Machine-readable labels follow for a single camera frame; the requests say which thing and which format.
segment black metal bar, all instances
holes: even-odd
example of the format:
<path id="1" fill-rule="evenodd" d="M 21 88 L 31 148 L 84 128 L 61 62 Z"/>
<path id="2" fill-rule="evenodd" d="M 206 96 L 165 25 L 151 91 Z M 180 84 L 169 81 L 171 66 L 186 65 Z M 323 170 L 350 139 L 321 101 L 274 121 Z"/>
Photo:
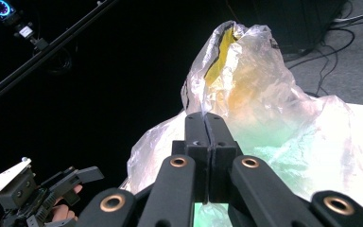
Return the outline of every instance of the black metal bar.
<path id="1" fill-rule="evenodd" d="M 231 177 L 258 227 L 323 226 L 263 160 L 235 158 Z"/>
<path id="2" fill-rule="evenodd" d="M 135 207 L 135 198 L 129 192 L 118 188 L 109 188 L 98 193 L 81 212 L 77 227 L 92 226 L 129 226 L 130 217 Z"/>
<path id="3" fill-rule="evenodd" d="M 186 155 L 164 159 L 139 227 L 193 226 L 196 164 Z"/>

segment metal screw hole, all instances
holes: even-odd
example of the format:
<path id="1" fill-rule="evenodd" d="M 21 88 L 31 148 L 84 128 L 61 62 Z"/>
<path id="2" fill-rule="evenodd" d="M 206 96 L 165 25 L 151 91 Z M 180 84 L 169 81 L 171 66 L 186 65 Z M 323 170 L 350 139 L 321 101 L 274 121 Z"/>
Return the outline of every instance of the metal screw hole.
<path id="1" fill-rule="evenodd" d="M 349 216 L 354 213 L 353 206 L 344 199 L 330 196 L 323 199 L 323 202 L 329 209 L 335 211 L 338 214 Z"/>
<path id="2" fill-rule="evenodd" d="M 117 211 L 125 204 L 125 197 L 121 194 L 115 194 L 106 197 L 101 201 L 100 208 L 104 212 Z"/>
<path id="3" fill-rule="evenodd" d="M 252 159 L 252 158 L 245 158 L 245 159 L 241 160 L 241 163 L 245 167 L 251 167 L 251 168 L 259 167 L 259 163 L 255 159 Z"/>
<path id="4" fill-rule="evenodd" d="M 174 158 L 170 160 L 170 164 L 174 167 L 183 167 L 187 165 L 187 160 L 183 158 Z"/>

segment wire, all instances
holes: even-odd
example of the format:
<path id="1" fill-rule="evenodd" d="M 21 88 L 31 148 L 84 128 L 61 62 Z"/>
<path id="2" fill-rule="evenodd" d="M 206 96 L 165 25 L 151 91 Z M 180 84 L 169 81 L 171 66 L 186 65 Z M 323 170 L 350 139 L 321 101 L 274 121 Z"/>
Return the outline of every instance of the wire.
<path id="1" fill-rule="evenodd" d="M 231 5 L 229 4 L 229 0 L 225 0 L 226 6 L 228 6 L 229 11 L 232 13 L 234 19 L 238 24 L 241 24 L 240 20 L 238 20 L 238 17 L 235 15 L 234 10 L 232 9 Z"/>
<path id="2" fill-rule="evenodd" d="M 35 3 L 32 4 L 32 7 L 34 8 L 34 12 L 35 15 L 37 16 L 37 23 L 38 23 L 38 28 L 37 28 L 37 40 L 40 40 L 40 36 L 41 36 L 41 15 L 38 11 L 37 6 L 35 5 Z M 34 48 L 32 51 L 32 56 L 34 57 L 40 50 L 38 48 Z"/>
<path id="3" fill-rule="evenodd" d="M 341 47 L 340 49 L 337 49 L 336 51 L 332 51 L 332 52 L 330 52 L 330 53 L 327 53 L 327 54 L 324 54 L 324 56 L 329 56 L 329 55 L 333 55 L 333 54 L 335 54 L 335 53 L 337 53 L 337 52 L 339 52 L 339 51 L 341 51 L 341 50 L 343 50 L 343 49 L 345 49 L 345 48 L 347 48 L 347 47 L 349 47 L 352 43 L 353 43 L 353 41 L 354 41 L 354 39 L 355 39 L 355 34 L 351 31 L 351 30 L 348 30 L 348 29 L 344 29 L 344 28 L 330 28 L 329 30 L 338 30 L 338 31 L 345 31 L 345 32 L 349 32 L 351 35 L 352 35 L 352 39 L 347 43 L 347 44 L 345 44 L 343 47 Z M 307 60 L 304 60 L 304 61 L 300 61 L 300 62 L 297 62 L 297 63 L 295 63 L 295 64 L 293 64 L 293 65 L 290 65 L 289 67 L 287 67 L 288 69 L 292 69 L 292 68 L 294 68 L 294 67 L 296 67 L 296 66 L 298 66 L 298 65 L 300 65 L 300 64 L 303 64 L 303 63 L 306 63 L 306 62 L 309 62 L 309 61 L 313 61 L 313 60 L 316 60 L 316 59 L 320 59 L 320 58 L 322 58 L 323 56 L 322 55 L 320 55 L 320 56 L 317 56 L 317 57 L 315 57 L 315 58 L 311 58 L 311 59 L 307 59 Z"/>
<path id="4" fill-rule="evenodd" d="M 361 19 L 363 19 L 363 14 L 359 15 L 359 16 L 352 17 L 352 18 L 344 18 L 344 19 L 337 18 L 337 19 L 332 21 L 332 24 L 335 24 L 335 25 L 347 24 L 347 23 L 352 23 L 352 22 L 355 22 L 355 21 L 358 21 L 358 20 L 361 20 Z"/>
<path id="5" fill-rule="evenodd" d="M 350 15 L 352 15 L 352 13 L 353 13 L 353 3 L 352 3 L 352 1 L 347 1 L 347 4 L 349 5 L 349 12 L 348 12 L 348 13 L 347 13 L 347 15 L 345 15 L 344 17 L 343 17 L 343 14 L 342 14 L 342 13 L 340 13 L 340 14 L 339 14 L 340 19 L 341 19 L 341 18 L 346 19 L 346 18 L 348 18 Z"/>
<path id="6" fill-rule="evenodd" d="M 329 76 L 333 71 L 335 71 L 335 69 L 337 67 L 337 64 L 338 64 L 338 55 L 337 55 L 337 51 L 331 45 L 327 45 L 324 42 L 322 42 L 321 45 L 331 48 L 333 53 L 335 53 L 335 64 L 332 67 L 332 69 L 329 70 L 329 72 L 327 72 L 325 75 L 322 75 L 322 71 L 324 70 L 324 68 L 326 68 L 326 65 L 327 65 L 327 63 L 325 63 L 324 67 L 320 71 L 320 82 L 318 83 L 318 89 L 317 89 L 317 92 L 315 94 L 318 95 L 318 92 L 320 90 L 322 90 L 327 96 L 329 96 L 329 94 L 322 88 L 322 84 L 323 84 L 323 81 L 326 79 L 326 77 Z"/>
<path id="7" fill-rule="evenodd" d="M 72 67 L 72 56 L 70 52 L 63 47 L 44 63 L 43 69 L 50 75 L 60 76 L 68 73 Z"/>
<path id="8" fill-rule="evenodd" d="M 326 66 L 328 65 L 329 58 L 327 56 L 325 56 L 320 50 L 316 49 L 316 51 L 318 51 L 326 59 L 326 63 L 323 65 L 322 69 L 320 70 L 320 81 L 318 82 L 317 92 L 315 93 L 315 96 L 319 96 L 318 93 L 320 92 L 320 89 L 322 89 L 322 91 L 324 91 L 323 88 L 322 88 L 322 83 L 323 83 L 323 79 L 324 79 L 324 76 L 322 75 L 322 72 L 323 72 L 323 70 L 325 70 Z"/>
<path id="9" fill-rule="evenodd" d="M 358 23 L 349 23 L 346 26 L 333 26 L 333 28 L 344 28 L 344 27 L 348 27 L 348 26 L 359 26 L 359 25 L 363 25 L 363 22 L 358 22 Z"/>

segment transparent plastic bag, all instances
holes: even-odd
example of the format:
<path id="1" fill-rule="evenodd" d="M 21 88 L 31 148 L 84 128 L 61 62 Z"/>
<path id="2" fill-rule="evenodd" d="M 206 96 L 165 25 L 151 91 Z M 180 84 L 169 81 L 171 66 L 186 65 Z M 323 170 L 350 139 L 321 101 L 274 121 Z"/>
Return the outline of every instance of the transparent plastic bag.
<path id="1" fill-rule="evenodd" d="M 217 27 L 192 63 L 181 99 L 184 112 L 132 148 L 132 193 L 155 181 L 171 141 L 183 140 L 183 119 L 210 112 L 225 119 L 245 154 L 266 161 L 296 195 L 309 201 L 316 191 L 336 190 L 356 200 L 363 153 L 352 137 L 352 111 L 337 96 L 305 94 L 267 26 L 229 21 Z"/>

